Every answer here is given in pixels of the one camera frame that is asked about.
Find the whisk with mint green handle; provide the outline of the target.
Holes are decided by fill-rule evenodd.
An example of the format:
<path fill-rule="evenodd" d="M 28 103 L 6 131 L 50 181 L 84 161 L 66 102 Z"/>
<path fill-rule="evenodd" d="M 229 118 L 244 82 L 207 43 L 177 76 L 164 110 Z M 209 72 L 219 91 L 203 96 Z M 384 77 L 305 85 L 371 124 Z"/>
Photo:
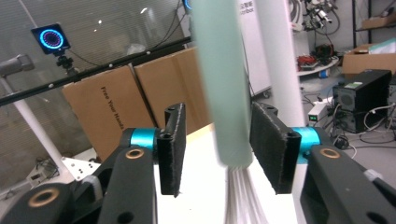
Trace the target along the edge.
<path fill-rule="evenodd" d="M 219 161 L 226 167 L 225 224 L 269 224 L 249 167 L 250 109 L 235 0 L 192 0 L 193 37 Z"/>

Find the white banner panel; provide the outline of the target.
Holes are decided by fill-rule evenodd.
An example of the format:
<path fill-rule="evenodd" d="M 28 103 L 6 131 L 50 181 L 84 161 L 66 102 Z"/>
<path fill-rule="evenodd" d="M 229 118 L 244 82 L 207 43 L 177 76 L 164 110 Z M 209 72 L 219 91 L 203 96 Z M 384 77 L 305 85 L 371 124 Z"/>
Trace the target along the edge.
<path fill-rule="evenodd" d="M 267 91 L 270 86 L 255 0 L 237 0 L 241 23 L 245 67 L 252 95 Z"/>

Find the round white table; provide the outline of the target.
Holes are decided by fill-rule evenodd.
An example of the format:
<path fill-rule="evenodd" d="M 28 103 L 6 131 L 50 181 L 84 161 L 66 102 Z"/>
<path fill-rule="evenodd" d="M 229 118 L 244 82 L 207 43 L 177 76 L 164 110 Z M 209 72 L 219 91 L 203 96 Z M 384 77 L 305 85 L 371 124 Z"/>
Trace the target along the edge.
<path fill-rule="evenodd" d="M 317 65 L 313 70 L 298 71 L 297 72 L 297 76 L 301 77 L 301 76 L 306 76 L 306 75 L 312 75 L 312 74 L 315 74 L 315 73 L 320 73 L 321 71 L 330 69 L 331 67 L 335 66 L 338 62 L 339 62 L 339 58 L 334 56 L 332 58 L 332 61 L 329 64 L 327 64 L 327 65 Z"/>

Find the long black rail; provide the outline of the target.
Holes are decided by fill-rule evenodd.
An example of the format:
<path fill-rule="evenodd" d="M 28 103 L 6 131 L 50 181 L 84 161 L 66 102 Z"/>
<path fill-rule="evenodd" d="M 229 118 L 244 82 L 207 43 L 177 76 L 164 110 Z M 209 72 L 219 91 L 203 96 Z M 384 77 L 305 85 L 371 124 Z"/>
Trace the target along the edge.
<path fill-rule="evenodd" d="M 60 88 L 66 84 L 77 82 L 82 80 L 83 78 L 91 77 L 99 73 L 109 71 L 127 64 L 139 65 L 155 59 L 159 59 L 163 56 L 184 49 L 184 45 L 189 44 L 190 42 L 191 42 L 190 36 L 184 37 L 177 41 L 161 44 L 159 47 L 148 49 L 144 52 L 139 52 L 133 55 L 124 56 L 112 62 L 84 70 L 78 73 L 76 76 L 65 77 L 55 81 L 51 81 L 49 83 L 46 83 L 38 87 L 34 87 L 27 91 L 19 91 L 17 93 L 11 93 L 7 96 L 0 97 L 0 106 L 9 105 L 19 100 L 35 96 L 46 91 L 51 91 Z"/>

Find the small white power box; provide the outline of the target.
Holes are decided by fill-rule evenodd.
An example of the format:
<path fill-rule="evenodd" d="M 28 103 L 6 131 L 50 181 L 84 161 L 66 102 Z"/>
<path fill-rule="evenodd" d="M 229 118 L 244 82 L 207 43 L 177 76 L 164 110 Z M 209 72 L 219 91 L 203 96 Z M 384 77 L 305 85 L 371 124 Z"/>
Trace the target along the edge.
<path fill-rule="evenodd" d="M 328 110 L 326 104 L 316 104 L 308 112 L 308 125 L 311 127 L 320 127 L 327 118 Z"/>

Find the cardboard box on shelf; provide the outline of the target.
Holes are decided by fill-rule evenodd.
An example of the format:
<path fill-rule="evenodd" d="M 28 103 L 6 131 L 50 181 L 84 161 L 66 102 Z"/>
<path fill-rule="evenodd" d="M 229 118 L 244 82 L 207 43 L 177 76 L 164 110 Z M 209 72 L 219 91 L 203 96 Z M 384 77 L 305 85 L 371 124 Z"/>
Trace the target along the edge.
<path fill-rule="evenodd" d="M 361 28 L 362 29 L 380 28 L 393 24 L 394 22 L 396 22 L 396 13 L 392 13 L 386 17 L 372 17 L 370 19 L 364 20 L 361 23 Z"/>

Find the printed cardboard box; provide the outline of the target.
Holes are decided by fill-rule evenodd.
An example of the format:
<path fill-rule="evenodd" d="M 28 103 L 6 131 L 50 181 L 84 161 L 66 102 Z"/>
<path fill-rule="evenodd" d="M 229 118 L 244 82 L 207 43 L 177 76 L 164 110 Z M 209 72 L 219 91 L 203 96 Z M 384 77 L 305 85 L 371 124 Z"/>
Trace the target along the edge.
<path fill-rule="evenodd" d="M 68 84 L 63 94 L 102 161 L 125 129 L 154 127 L 129 66 Z"/>

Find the silver metal plate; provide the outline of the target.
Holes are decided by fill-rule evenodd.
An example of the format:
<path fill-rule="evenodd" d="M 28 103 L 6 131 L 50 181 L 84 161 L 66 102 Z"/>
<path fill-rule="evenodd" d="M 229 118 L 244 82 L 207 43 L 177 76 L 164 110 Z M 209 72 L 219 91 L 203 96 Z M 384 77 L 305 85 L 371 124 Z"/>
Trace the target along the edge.
<path fill-rule="evenodd" d="M 88 175 L 92 175 L 100 166 L 100 163 L 92 161 L 82 161 L 72 158 L 61 158 L 62 163 L 68 172 L 77 180 L 82 180 Z"/>

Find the red device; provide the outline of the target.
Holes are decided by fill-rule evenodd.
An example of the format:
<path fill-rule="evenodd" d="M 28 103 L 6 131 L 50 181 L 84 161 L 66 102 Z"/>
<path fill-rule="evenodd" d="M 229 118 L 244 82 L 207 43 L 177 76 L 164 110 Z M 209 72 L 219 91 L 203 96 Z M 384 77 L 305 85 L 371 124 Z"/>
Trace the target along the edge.
<path fill-rule="evenodd" d="M 313 56 L 303 55 L 297 58 L 297 64 L 300 71 L 312 71 L 318 65 L 318 61 Z"/>

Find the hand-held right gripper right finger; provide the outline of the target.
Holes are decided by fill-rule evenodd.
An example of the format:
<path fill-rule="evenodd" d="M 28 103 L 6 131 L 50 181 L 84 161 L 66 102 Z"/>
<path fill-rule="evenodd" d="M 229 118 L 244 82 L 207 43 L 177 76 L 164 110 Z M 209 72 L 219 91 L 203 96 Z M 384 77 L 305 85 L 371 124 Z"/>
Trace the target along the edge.
<path fill-rule="evenodd" d="M 271 105 L 251 105 L 249 142 L 276 194 L 292 192 L 296 166 L 307 164 L 312 146 L 320 145 L 318 128 L 288 127 Z"/>

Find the black computer case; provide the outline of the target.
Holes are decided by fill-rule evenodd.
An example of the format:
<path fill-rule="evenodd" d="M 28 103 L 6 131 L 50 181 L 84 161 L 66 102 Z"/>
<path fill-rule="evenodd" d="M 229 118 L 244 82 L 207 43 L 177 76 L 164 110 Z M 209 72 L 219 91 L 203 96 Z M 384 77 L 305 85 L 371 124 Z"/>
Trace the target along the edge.
<path fill-rule="evenodd" d="M 363 133 L 376 129 L 388 117 L 388 108 L 358 112 L 339 110 L 335 113 L 335 125 L 349 133 Z"/>

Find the open cardboard box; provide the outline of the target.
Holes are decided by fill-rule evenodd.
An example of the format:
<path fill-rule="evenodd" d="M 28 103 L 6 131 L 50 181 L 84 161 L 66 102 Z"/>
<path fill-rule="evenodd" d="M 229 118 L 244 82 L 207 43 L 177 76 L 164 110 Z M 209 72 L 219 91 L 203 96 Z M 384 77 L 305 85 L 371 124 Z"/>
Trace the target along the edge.
<path fill-rule="evenodd" d="M 361 45 L 346 53 L 343 58 L 343 73 L 357 75 L 367 69 L 396 72 L 396 37 L 376 44 Z"/>

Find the black computer tower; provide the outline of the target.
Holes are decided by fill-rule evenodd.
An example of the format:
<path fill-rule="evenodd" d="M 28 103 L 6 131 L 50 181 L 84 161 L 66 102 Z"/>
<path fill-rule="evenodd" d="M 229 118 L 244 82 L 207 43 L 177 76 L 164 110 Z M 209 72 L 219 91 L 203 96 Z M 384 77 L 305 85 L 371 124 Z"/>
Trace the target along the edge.
<path fill-rule="evenodd" d="M 388 103 L 391 78 L 389 70 L 365 70 L 333 87 L 334 102 L 349 112 L 363 112 L 385 106 Z"/>

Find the white stand pole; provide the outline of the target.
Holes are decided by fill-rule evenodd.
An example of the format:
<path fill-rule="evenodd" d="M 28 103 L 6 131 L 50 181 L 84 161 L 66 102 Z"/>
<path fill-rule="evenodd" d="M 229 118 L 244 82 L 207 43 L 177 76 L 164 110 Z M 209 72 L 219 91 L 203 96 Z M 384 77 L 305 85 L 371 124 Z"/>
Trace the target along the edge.
<path fill-rule="evenodd" d="M 35 68 L 34 63 L 30 57 L 26 54 L 19 54 L 14 58 L 0 62 L 0 85 L 5 88 L 8 96 L 15 96 L 17 92 L 8 83 L 7 77 L 21 71 L 30 71 Z M 17 100 L 13 103 L 17 110 L 20 112 L 24 120 L 27 122 L 29 127 L 34 132 L 38 141 L 46 149 L 50 158 L 54 161 L 56 168 L 59 171 L 59 176 L 55 178 L 56 181 L 70 183 L 74 181 L 74 177 L 71 175 L 69 170 L 63 164 L 62 155 L 58 148 L 51 141 L 47 132 L 44 130 L 42 125 L 39 123 L 35 114 L 25 102 L 24 99 Z"/>

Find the black shelf frame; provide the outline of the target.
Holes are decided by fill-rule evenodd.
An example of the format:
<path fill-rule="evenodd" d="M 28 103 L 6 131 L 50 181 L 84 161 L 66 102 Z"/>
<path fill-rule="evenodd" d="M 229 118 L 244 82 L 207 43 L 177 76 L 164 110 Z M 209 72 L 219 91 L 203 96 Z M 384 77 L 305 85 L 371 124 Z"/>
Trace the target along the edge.
<path fill-rule="evenodd" d="M 396 37 L 396 23 L 385 27 L 363 29 L 361 23 L 374 16 L 379 16 L 393 0 L 351 0 L 353 47 L 372 44 Z"/>

